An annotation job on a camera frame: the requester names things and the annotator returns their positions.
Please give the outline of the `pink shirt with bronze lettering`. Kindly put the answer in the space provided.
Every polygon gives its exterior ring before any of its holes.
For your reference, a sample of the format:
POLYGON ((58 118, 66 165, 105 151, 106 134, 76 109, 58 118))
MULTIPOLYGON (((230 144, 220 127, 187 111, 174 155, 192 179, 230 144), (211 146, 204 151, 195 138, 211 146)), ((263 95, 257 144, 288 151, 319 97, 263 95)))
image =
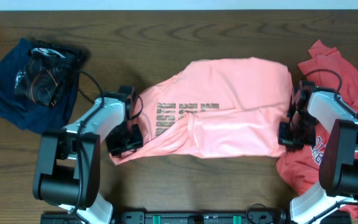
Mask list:
POLYGON ((292 91, 285 65, 260 58, 199 60, 140 95, 143 146, 112 158, 191 155, 202 159, 285 152, 278 127, 292 91))

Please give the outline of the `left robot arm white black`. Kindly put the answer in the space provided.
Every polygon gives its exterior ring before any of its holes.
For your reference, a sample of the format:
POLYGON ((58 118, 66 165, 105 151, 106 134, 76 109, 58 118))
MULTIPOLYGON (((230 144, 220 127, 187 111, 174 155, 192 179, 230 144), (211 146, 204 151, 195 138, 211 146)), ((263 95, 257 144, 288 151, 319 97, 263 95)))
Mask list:
POLYGON ((121 157, 143 146, 140 128, 128 121, 139 99, 131 86, 104 92, 77 121, 43 133, 33 195, 66 213, 46 213, 41 223, 114 223, 113 205, 99 192, 101 145, 121 157))

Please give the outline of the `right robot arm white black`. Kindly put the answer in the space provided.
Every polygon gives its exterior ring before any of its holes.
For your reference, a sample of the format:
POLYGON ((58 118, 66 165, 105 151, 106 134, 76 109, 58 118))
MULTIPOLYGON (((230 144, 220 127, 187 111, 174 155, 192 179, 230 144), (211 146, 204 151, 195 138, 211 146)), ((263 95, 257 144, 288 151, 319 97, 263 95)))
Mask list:
POLYGON ((358 206, 358 113, 345 104, 338 90, 301 81, 291 95, 287 122, 281 122, 278 143, 289 151, 315 144, 315 126, 329 133, 319 166, 319 180, 275 223, 319 223, 345 205, 358 206))

